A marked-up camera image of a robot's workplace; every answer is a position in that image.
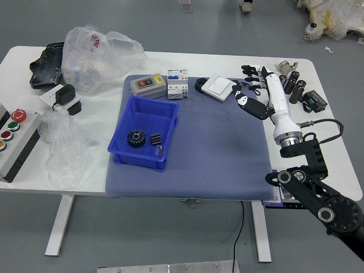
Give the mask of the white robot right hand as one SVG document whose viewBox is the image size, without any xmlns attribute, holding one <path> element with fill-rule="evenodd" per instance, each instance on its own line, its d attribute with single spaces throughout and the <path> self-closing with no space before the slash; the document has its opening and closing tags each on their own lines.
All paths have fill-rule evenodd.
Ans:
<svg viewBox="0 0 364 273">
<path fill-rule="evenodd" d="M 303 140 L 302 131 L 291 118 L 286 95 L 279 77 L 264 66 L 241 66 L 246 81 L 255 81 L 258 84 L 252 90 L 263 88 L 268 94 L 268 104 L 265 105 L 256 99 L 250 98 L 241 92 L 239 83 L 232 86 L 234 97 L 241 109 L 252 116 L 265 120 L 270 118 L 275 125 L 274 141 L 280 147 L 287 147 Z"/>
</svg>

